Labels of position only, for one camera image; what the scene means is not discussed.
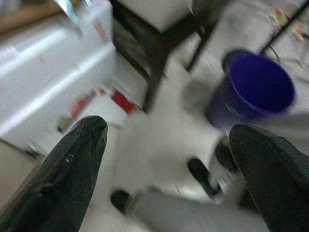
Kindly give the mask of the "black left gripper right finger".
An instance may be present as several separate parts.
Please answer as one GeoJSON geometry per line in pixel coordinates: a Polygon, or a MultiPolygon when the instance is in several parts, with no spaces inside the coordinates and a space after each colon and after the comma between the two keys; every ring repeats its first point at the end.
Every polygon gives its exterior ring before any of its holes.
{"type": "Polygon", "coordinates": [[[268,130],[234,125],[231,155],[271,232],[309,230],[309,158],[268,130]]]}

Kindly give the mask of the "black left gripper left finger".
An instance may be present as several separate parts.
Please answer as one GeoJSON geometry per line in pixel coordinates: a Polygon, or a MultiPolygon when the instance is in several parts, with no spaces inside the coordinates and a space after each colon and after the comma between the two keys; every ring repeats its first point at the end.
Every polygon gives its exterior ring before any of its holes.
{"type": "Polygon", "coordinates": [[[5,206],[1,231],[79,231],[96,186],[107,132],[99,116],[79,120],[5,206]]]}

